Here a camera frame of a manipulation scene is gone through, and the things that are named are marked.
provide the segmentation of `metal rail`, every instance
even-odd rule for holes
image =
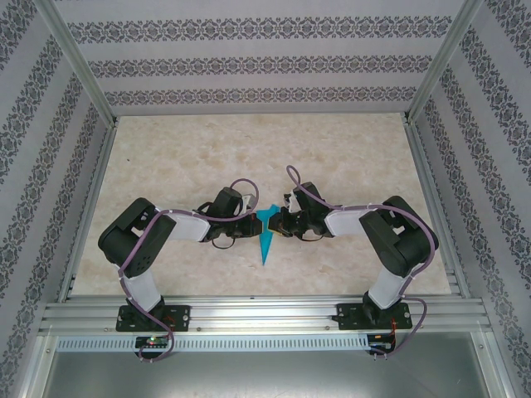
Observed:
[[[411,107],[408,110],[409,122],[414,123],[421,114],[422,108],[424,108],[428,98],[430,98],[430,94],[435,88],[437,81],[441,77],[446,65],[448,65],[454,50],[458,47],[461,38],[465,35],[468,26],[472,22],[472,19],[474,19],[482,3],[481,0],[465,0],[457,15],[455,15],[450,30],[446,34],[441,47],[439,47],[439,51],[433,58],[421,85],[413,97]]]
[[[114,122],[113,111],[98,81],[94,77],[87,60],[83,57],[80,48],[77,46],[70,29],[57,10],[54,1],[35,0],[34,3],[57,43],[61,46],[63,53],[70,62],[72,69],[92,100],[92,103],[98,109],[98,113],[104,120],[105,126],[109,127]]]
[[[413,162],[417,169],[417,174],[421,182],[422,193],[426,200],[428,212],[434,231],[439,238],[439,250],[441,258],[445,264],[446,277],[450,283],[451,292],[458,292],[465,299],[471,297],[468,285],[466,283],[465,274],[461,267],[459,256],[455,249],[454,242],[451,238],[450,227],[446,222],[445,213],[442,209],[442,204],[437,195],[437,190],[433,177],[430,173],[430,168],[426,159],[426,155],[422,149],[420,138],[418,136],[415,124],[409,124],[405,115],[402,116],[402,122],[406,131],[407,141],[412,151]]]
[[[483,301],[459,296],[426,296],[428,314],[420,332],[490,331]],[[338,303],[361,303],[360,296],[272,297],[165,297],[166,304],[192,307],[189,332],[186,334],[285,335],[341,334],[332,320]],[[115,331],[120,296],[72,298],[66,303],[46,306],[39,327],[41,336],[120,335]],[[413,323],[418,322],[422,307],[409,303]]]

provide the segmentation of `metal floor panel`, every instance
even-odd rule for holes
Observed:
[[[132,352],[136,336],[60,337],[57,352]],[[364,333],[288,336],[187,336],[175,340],[175,352],[282,352],[367,350]],[[166,349],[146,347],[144,352]]]
[[[323,398],[488,396],[469,333],[427,333],[385,360],[367,353],[56,353],[46,398]]]

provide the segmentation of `marble tabletop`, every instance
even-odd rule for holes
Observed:
[[[73,294],[122,294],[97,247],[101,232],[134,199],[192,210],[239,177],[260,188],[258,208],[282,205],[296,166],[321,196],[344,205],[400,195],[429,223],[399,114],[234,114],[123,117],[114,140]],[[236,186],[251,193],[246,184]],[[363,294],[382,265],[364,235],[301,242],[275,236],[265,266],[258,237],[229,250],[169,241],[151,270],[166,295]],[[448,294],[437,252],[409,287]]]

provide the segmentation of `patterned wallpaper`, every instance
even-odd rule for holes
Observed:
[[[117,115],[404,111],[461,4],[56,2]]]
[[[42,305],[57,298],[106,128],[33,3],[2,1],[0,13],[0,397],[8,397]]]
[[[524,1],[485,1],[417,120],[517,396],[531,396],[530,21]]]

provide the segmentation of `ventilation slots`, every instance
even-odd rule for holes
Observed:
[[[131,352],[134,336],[61,337],[58,352]],[[273,352],[342,351],[368,348],[367,335],[309,336],[179,336],[175,351],[180,352]],[[146,351],[160,352],[163,349]]]

